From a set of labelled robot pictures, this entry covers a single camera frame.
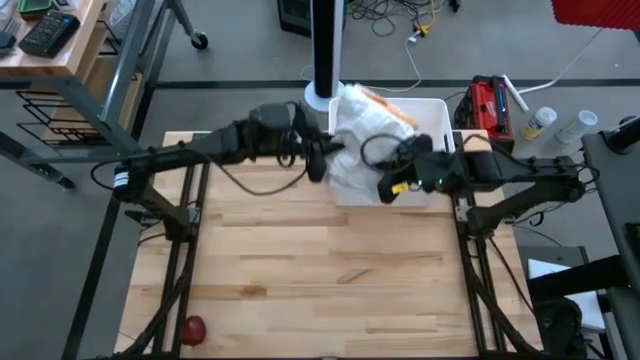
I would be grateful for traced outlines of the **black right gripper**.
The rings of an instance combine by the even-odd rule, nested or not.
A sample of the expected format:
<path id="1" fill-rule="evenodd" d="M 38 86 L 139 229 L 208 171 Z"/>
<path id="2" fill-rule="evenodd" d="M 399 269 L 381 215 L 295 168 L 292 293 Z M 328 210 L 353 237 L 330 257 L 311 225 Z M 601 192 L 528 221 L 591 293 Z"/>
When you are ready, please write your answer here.
<path id="1" fill-rule="evenodd" d="M 426 134 L 401 140 L 390 155 L 376 163 L 376 169 L 383 173 L 377 191 L 384 204 L 393 203 L 407 191 L 455 195 L 469 186 L 463 156 L 436 151 Z"/>

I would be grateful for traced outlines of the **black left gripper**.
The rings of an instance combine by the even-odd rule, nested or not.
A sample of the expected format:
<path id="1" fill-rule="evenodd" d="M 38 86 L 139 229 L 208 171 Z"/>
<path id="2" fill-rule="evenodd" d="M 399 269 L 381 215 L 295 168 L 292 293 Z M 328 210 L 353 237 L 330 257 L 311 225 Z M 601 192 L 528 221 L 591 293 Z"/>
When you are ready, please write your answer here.
<path id="1" fill-rule="evenodd" d="M 290 125 L 281 134 L 277 148 L 277 162 L 283 168 L 290 168 L 296 157 L 305 160 L 305 171 L 313 183 L 320 183 L 327 171 L 326 157 L 343 150 L 342 143 L 332 143 L 317 121 L 308 115 L 299 102 L 286 101 L 285 110 L 291 115 Z"/>

